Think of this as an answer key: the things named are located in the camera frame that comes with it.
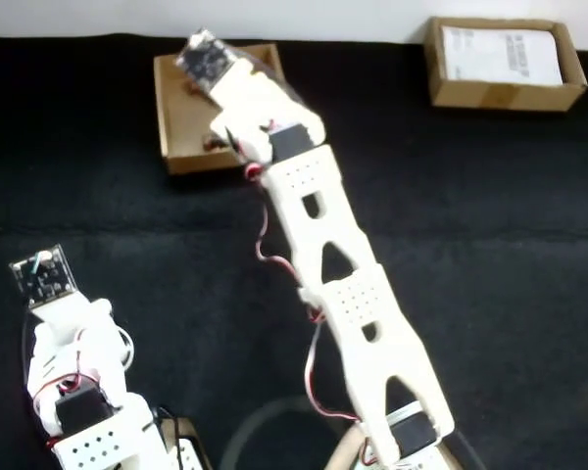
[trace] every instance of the white robotic arm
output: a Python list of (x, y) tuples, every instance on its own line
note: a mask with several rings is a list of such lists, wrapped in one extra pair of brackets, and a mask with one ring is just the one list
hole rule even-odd
[[(375, 459), (387, 469), (405, 466), (405, 457), (450, 434), (454, 420), (426, 350), (353, 216), (333, 152), (322, 144), (321, 119), (205, 29), (190, 37), (177, 64), (221, 107), (212, 130), (269, 195), (292, 250), (300, 298), (331, 328)], [(306, 210), (310, 198), (317, 213)], [(327, 245), (350, 262), (350, 274), (322, 279)], [(393, 378), (417, 399), (398, 422), (385, 413)]]
[(26, 389), (64, 470), (204, 470), (195, 447), (176, 436), (167, 448), (146, 400), (126, 390), (134, 345), (106, 299), (76, 287), (60, 246), (10, 265), (40, 323)]

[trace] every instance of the cardboard box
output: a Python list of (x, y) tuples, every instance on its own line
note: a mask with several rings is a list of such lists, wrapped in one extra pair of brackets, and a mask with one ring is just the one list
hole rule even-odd
[[(442, 26), (484, 29), (538, 29), (556, 40), (563, 85), (539, 86), (486, 81), (450, 80), (446, 74)], [(542, 20), (432, 18), (424, 42), (433, 106), (518, 111), (567, 111), (588, 83), (563, 23)]]
[[(266, 63), (280, 79), (283, 69), (275, 44), (260, 44), (240, 49)], [(209, 124), (220, 109), (200, 92), (191, 92), (190, 79), (179, 69), (176, 55), (155, 58), (155, 92), (161, 154), (170, 174), (239, 166), (229, 149), (210, 152), (203, 147)]]

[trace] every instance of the black cloth surface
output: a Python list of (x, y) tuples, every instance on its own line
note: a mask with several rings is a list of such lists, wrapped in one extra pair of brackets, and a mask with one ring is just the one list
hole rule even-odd
[[(253, 411), (304, 394), (313, 327), (288, 276), (254, 257), (256, 192), (237, 170), (169, 178), (161, 162), (152, 58), (182, 44), (0, 39), (1, 469), (52, 468), (22, 406), (6, 265), (58, 242), (135, 340), (130, 388), (192, 416), (214, 463)], [(567, 115), (439, 110), (419, 47), (279, 50), (483, 460), (588, 469), (588, 92)], [(329, 406), (348, 403), (340, 374), (325, 335)], [(320, 469), (337, 440), (292, 411), (238, 469)]]

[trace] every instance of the white wall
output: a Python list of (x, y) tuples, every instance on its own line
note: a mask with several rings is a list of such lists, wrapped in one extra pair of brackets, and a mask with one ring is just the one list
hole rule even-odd
[(0, 36), (132, 32), (419, 42), (432, 15), (543, 18), (588, 49), (588, 0), (0, 0)]

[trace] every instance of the electrical wire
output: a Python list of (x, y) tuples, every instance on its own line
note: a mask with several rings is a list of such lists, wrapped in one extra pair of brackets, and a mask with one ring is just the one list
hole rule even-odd
[(370, 438), (366, 437), (364, 439), (364, 444), (360, 448), (360, 461), (366, 467), (370, 467), (371, 465), (374, 465), (378, 461), (378, 459), (376, 457), (373, 457), (373, 458), (370, 458), (370, 459), (366, 459), (366, 451), (368, 450), (368, 446), (369, 445), (370, 445)]
[(242, 452), (253, 436), (266, 423), (288, 412), (309, 413), (314, 411), (305, 396), (276, 399), (264, 404), (245, 418), (237, 428), (224, 448), (218, 468), (220, 470), (236, 470)]
[(158, 406), (157, 409), (162, 411), (174, 425), (174, 440), (176, 441), (176, 461), (178, 462), (178, 469), (183, 470), (183, 458), (180, 454), (180, 429), (178, 425), (178, 418), (172, 414), (165, 406)]
[(135, 343), (133, 342), (133, 339), (130, 337), (130, 335), (126, 332), (126, 330), (124, 330), (121, 326), (117, 326), (117, 328), (118, 332), (120, 333), (120, 336), (122, 336), (124, 344), (126, 345), (127, 356), (126, 360), (122, 363), (125, 372), (130, 368), (135, 359)]
[(296, 272), (296, 269), (290, 261), (279, 255), (264, 255), (264, 252), (262, 251), (262, 244), (264, 243), (264, 237), (268, 232), (268, 207), (266, 206), (266, 204), (264, 204), (263, 212), (264, 223), (262, 224), (262, 229), (259, 232), (257, 241), (255, 242), (255, 255), (257, 256), (257, 259), (261, 262), (273, 262), (275, 264), (280, 265), (285, 270), (287, 270), (287, 272), (289, 272), (292, 275), (296, 283), (300, 285), (301, 281), (298, 272)]
[(316, 331), (314, 332), (314, 336), (312, 338), (312, 343), (310, 344), (310, 349), (307, 354), (307, 361), (305, 362), (305, 392), (307, 392), (307, 397), (310, 399), (310, 403), (314, 407), (314, 409), (327, 418), (343, 418), (348, 419), (350, 421), (360, 421), (360, 418), (355, 414), (345, 413), (340, 411), (330, 411), (322, 406), (318, 399), (316, 398), (316, 394), (314, 393), (314, 385), (312, 383), (312, 378), (314, 375), (314, 365), (316, 362), (316, 349), (318, 347), (318, 340), (320, 338), (320, 332), (322, 330), (322, 322), (318, 321), (316, 323)]
[[(82, 334), (85, 332), (85, 329), (82, 328), (76, 332), (74, 336), (74, 342), (78, 345), (80, 343), (80, 339), (82, 338)], [(73, 392), (80, 387), (82, 382), (82, 375), (80, 374), (80, 348), (77, 347), (76, 350), (76, 373), (73, 374), (73, 380), (70, 385), (64, 386), (63, 384), (59, 384), (59, 389), (62, 390), (64, 393)]]

